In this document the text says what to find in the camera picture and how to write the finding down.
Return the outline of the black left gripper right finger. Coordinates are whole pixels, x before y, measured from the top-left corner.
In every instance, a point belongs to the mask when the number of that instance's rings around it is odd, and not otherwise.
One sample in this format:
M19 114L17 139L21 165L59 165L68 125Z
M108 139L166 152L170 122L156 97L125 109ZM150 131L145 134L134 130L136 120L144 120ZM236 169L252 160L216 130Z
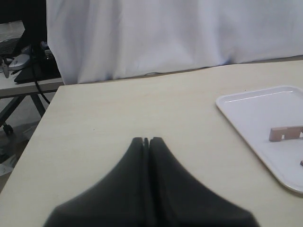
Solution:
M217 195L189 173L164 140L150 141L149 168L160 227L257 227L249 211Z

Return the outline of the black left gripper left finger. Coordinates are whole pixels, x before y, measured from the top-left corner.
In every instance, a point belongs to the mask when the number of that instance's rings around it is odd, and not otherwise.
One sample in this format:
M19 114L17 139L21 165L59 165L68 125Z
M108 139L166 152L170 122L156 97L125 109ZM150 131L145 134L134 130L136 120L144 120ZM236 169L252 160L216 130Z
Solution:
M97 184L57 206L46 227L145 227L147 139L133 138L117 165Z

